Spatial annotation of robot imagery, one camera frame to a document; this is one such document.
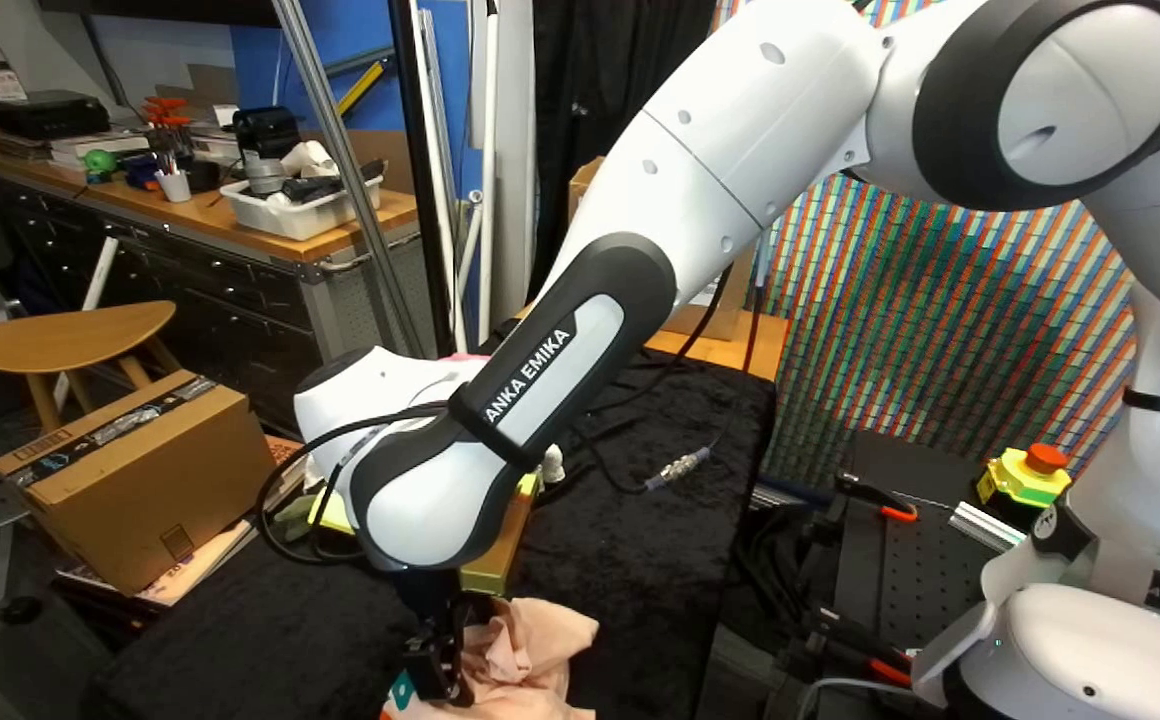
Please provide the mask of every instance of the green object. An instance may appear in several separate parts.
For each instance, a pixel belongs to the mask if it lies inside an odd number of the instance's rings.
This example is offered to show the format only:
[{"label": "green object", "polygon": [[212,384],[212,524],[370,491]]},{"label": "green object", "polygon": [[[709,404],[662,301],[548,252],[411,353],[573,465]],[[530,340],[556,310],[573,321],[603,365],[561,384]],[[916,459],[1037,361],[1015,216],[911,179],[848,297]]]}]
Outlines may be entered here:
[{"label": "green object", "polygon": [[86,152],[86,178],[87,178],[87,183],[109,183],[113,174],[118,174],[118,157],[113,152],[99,152],[99,148]]}]

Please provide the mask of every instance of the wooden chair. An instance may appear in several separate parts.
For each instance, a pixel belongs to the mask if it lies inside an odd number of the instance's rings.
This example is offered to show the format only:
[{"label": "wooden chair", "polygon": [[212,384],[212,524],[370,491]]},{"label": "wooden chair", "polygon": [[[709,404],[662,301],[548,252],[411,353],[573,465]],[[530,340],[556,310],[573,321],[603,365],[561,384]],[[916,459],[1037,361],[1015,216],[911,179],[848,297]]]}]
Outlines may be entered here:
[{"label": "wooden chair", "polygon": [[181,368],[161,346],[161,330],[176,317],[172,301],[113,304],[96,314],[21,317],[0,325],[0,371],[26,378],[34,410],[43,429],[62,429],[64,415],[54,399],[54,384],[64,378],[79,410],[96,410],[86,371],[105,365],[119,368],[133,387],[153,384],[142,353],[161,368]]}]

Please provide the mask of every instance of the table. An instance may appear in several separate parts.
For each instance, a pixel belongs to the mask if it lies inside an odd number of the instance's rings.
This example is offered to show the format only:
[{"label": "table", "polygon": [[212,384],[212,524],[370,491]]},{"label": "table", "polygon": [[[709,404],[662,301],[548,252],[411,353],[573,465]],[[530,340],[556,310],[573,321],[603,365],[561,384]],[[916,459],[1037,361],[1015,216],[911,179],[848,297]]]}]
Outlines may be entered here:
[{"label": "table", "polygon": [[[518,595],[601,622],[573,669],[573,703],[611,720],[691,720],[726,567],[771,424],[771,384],[641,357],[576,411],[561,501],[534,512]],[[717,440],[687,482],[627,496],[664,459]],[[361,567],[241,554],[87,689],[86,720],[371,720],[411,611]]]}]

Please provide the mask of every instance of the black cloth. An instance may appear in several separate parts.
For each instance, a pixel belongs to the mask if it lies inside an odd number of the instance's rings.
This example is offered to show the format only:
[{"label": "black cloth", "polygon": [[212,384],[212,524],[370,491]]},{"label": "black cloth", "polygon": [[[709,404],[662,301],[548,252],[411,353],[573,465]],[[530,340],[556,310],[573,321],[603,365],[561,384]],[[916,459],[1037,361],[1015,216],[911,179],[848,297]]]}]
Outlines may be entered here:
[{"label": "black cloth", "polygon": [[603,157],[664,78],[709,37],[717,0],[536,5],[536,285],[568,227],[568,179]]},{"label": "black cloth", "polygon": [[[662,365],[638,361],[576,411],[576,486],[534,512],[518,575],[518,595],[601,622],[573,666],[573,703],[603,720],[691,715],[771,421],[771,384],[702,365],[641,394]],[[717,451],[691,475],[634,491],[702,443]],[[250,545],[93,680],[86,720],[371,720],[407,634],[386,582]]]}]

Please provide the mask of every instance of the pink object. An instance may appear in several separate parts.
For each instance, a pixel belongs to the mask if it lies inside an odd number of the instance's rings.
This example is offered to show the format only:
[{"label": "pink object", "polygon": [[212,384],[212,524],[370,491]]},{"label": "pink object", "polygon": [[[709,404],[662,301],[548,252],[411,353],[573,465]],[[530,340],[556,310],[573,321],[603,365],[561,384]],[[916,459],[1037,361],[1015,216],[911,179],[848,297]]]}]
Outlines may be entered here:
[{"label": "pink object", "polygon": [[472,709],[434,709],[399,680],[381,720],[597,720],[568,703],[568,659],[597,637],[597,622],[548,602],[507,602],[503,615],[463,637]]}]

